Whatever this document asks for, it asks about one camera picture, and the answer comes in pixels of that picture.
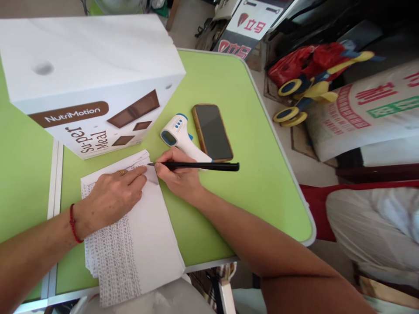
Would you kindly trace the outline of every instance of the hand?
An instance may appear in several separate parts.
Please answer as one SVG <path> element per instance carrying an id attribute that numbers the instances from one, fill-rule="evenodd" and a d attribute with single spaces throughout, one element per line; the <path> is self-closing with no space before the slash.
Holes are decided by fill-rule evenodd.
<path id="1" fill-rule="evenodd" d="M 73 207 L 76 234 L 80 239 L 120 220 L 141 199 L 141 190 L 147 182 L 143 175 L 147 167 L 103 174 L 92 192 Z"/>
<path id="2" fill-rule="evenodd" d="M 198 169 L 178 168 L 170 171 L 162 162 L 196 162 L 176 147 L 165 151 L 157 160 L 157 175 L 166 182 L 169 189 L 188 203 L 192 203 L 204 188 L 199 181 Z"/>

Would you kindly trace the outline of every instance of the nutrimotion box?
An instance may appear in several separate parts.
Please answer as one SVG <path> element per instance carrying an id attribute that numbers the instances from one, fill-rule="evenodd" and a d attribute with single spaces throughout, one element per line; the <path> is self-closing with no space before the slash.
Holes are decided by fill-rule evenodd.
<path id="1" fill-rule="evenodd" d="M 83 159 L 141 143 L 185 76 L 153 14 L 0 20 L 10 102 Z"/>

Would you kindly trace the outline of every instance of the black pen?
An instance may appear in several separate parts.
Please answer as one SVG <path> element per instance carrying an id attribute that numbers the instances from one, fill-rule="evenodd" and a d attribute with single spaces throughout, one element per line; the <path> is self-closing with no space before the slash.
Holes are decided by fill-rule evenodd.
<path id="1" fill-rule="evenodd" d="M 176 163 L 176 162 L 165 162 L 162 163 L 169 169 L 176 168 L 201 168 L 207 170 L 218 170 L 218 171 L 239 171 L 240 163 Z"/>

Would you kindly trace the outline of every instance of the chocolate bar image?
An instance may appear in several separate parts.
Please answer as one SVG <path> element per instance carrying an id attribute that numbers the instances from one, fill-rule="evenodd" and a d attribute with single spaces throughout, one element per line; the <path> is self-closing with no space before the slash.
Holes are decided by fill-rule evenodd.
<path id="1" fill-rule="evenodd" d="M 151 124 L 152 121 L 145 121 L 145 122 L 138 122 L 135 126 L 133 131 L 145 130 Z"/>
<path id="2" fill-rule="evenodd" d="M 127 145 L 130 140 L 133 139 L 134 136 L 123 136 L 119 137 L 112 146 L 122 146 Z"/>
<path id="3" fill-rule="evenodd" d="M 156 90 L 153 90 L 131 106 L 114 115 L 108 122 L 120 129 L 158 107 L 160 107 L 160 104 L 158 103 L 157 93 Z"/>

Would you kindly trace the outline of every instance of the table leg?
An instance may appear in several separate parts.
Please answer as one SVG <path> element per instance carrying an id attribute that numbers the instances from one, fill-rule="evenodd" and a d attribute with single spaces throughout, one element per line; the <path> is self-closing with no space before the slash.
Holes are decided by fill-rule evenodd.
<path id="1" fill-rule="evenodd" d="M 166 30 L 170 32 L 173 26 L 173 22 L 175 21 L 176 11 L 178 10 L 180 0 L 173 0 L 172 10 L 170 11 L 169 18 L 167 19 L 166 23 Z"/>

